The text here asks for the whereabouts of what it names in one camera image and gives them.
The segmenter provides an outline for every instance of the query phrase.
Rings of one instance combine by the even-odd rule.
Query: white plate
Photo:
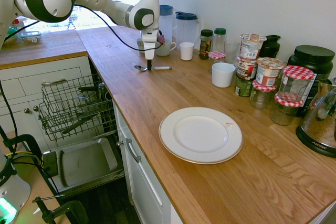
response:
[[[159,128],[162,144],[175,156],[198,164],[217,164],[234,157],[243,145],[238,124],[209,108],[191,107],[165,117]]]

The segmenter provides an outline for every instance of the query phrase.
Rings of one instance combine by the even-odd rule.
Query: dishwasher rack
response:
[[[106,99],[98,74],[44,84],[42,93],[38,119],[51,141],[85,131],[102,136],[117,130],[112,101]]]

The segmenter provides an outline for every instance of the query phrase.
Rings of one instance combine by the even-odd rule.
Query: electric kettle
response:
[[[299,140],[312,150],[336,157],[336,78],[319,80],[318,93],[296,129]]]

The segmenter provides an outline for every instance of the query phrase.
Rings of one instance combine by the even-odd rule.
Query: blue lid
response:
[[[173,6],[160,5],[160,16],[169,16],[173,14]]]
[[[184,12],[176,12],[176,18],[182,20],[194,20],[198,19],[196,14],[193,13],[184,13]]]

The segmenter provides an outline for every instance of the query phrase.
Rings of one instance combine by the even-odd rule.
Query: black cable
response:
[[[48,173],[46,170],[44,170],[44,168],[40,167],[40,166],[37,165],[37,164],[28,163],[28,162],[14,162],[14,164],[35,165],[36,167],[41,168],[41,169],[43,170],[43,172],[44,172],[45,174],[47,174],[47,176],[51,179],[51,182],[52,182],[52,184],[54,185],[57,194],[59,194],[59,191],[58,191],[58,189],[57,189],[57,186],[56,186],[54,180],[53,180],[52,177],[49,175],[49,173]]]
[[[8,35],[8,36],[5,38],[4,42],[5,42],[6,40],[8,40],[9,38],[11,38],[11,36],[16,35],[17,33],[21,32],[22,30],[24,30],[24,29],[26,29],[27,27],[32,26],[32,25],[34,25],[34,24],[36,24],[36,23],[39,23],[39,21],[36,21],[36,22],[31,23],[31,24],[29,24],[29,25],[26,25],[26,26],[20,28],[18,31],[16,31],[16,32],[14,32],[14,33],[12,33],[12,34],[10,34],[10,35]]]
[[[27,25],[27,26],[24,26],[23,28],[19,29],[18,31],[16,31],[16,32],[14,32],[14,33],[12,33],[12,34],[10,34],[10,35],[8,35],[8,36],[5,38],[4,41],[8,40],[9,38],[11,38],[11,36],[13,36],[13,35],[19,33],[19,32],[22,31],[23,29],[26,29],[27,27],[32,26],[32,25],[34,25],[34,24],[36,24],[36,23],[38,23],[38,22],[39,22],[39,21],[36,21],[36,22],[31,23],[31,24],[29,24],[29,25]],[[12,122],[13,122],[13,126],[14,126],[14,131],[15,131],[15,138],[17,138],[17,126],[16,126],[16,122],[15,122],[15,119],[14,119],[13,112],[12,112],[12,110],[11,110],[11,108],[10,108],[10,106],[9,106],[9,103],[8,103],[8,101],[7,101],[7,98],[6,98],[6,96],[5,96],[5,92],[4,92],[3,87],[2,87],[2,84],[1,84],[1,79],[0,79],[0,92],[1,92],[2,96],[4,97],[4,101],[5,101],[5,103],[6,103],[6,106],[7,106],[8,110],[9,110],[9,114],[11,115],[10,118],[12,118]],[[16,149],[17,149],[17,141],[15,141],[13,154],[12,154],[11,159],[10,159],[11,161],[13,161],[13,158],[14,158],[14,156],[15,156],[15,152],[16,152]]]
[[[17,127],[16,127],[16,122],[15,122],[15,119],[14,119],[13,112],[12,112],[12,110],[11,110],[11,108],[10,108],[10,106],[9,106],[9,103],[8,103],[8,101],[7,101],[7,98],[6,98],[6,96],[5,96],[4,89],[3,89],[2,84],[1,84],[1,79],[0,79],[0,91],[1,91],[1,94],[2,94],[2,96],[3,96],[3,98],[4,98],[4,101],[5,101],[5,103],[6,103],[6,106],[7,106],[8,110],[9,110],[9,114],[11,115],[12,122],[13,122],[13,126],[14,126],[15,138],[17,138]],[[11,161],[13,161],[13,158],[14,158],[14,156],[15,156],[16,148],[17,148],[17,141],[15,141],[15,146],[14,146],[13,154],[12,154],[11,159],[10,159]]]
[[[87,8],[86,6],[83,6],[83,5],[76,5],[76,6],[79,6],[79,7],[82,7],[82,8],[85,8],[85,9],[87,9],[87,10],[89,10],[89,11],[91,11],[91,12],[93,12],[94,14],[96,14],[108,27],[109,27],[109,29],[114,33],[114,35],[124,44],[124,45],[126,45],[126,46],[128,46],[129,48],[131,48],[131,49],[133,49],[133,50],[136,50],[136,51],[142,51],[142,52],[144,52],[144,51],[148,51],[148,50],[153,50],[153,49],[158,49],[158,48],[160,48],[162,45],[163,45],[163,43],[160,43],[160,45],[158,46],[158,47],[155,47],[155,48],[149,48],[149,49],[146,49],[146,50],[142,50],[142,49],[138,49],[138,48],[134,48],[134,47],[132,47],[132,46],[130,46],[130,45],[128,45],[126,42],[124,42],[119,36],[118,36],[118,34],[113,30],[113,28],[101,17],[101,16],[99,16],[96,12],[94,12],[93,10],[91,10],[90,8]],[[112,22],[113,23],[115,23],[115,24],[117,24],[110,16],[108,16],[111,20],[112,20]]]

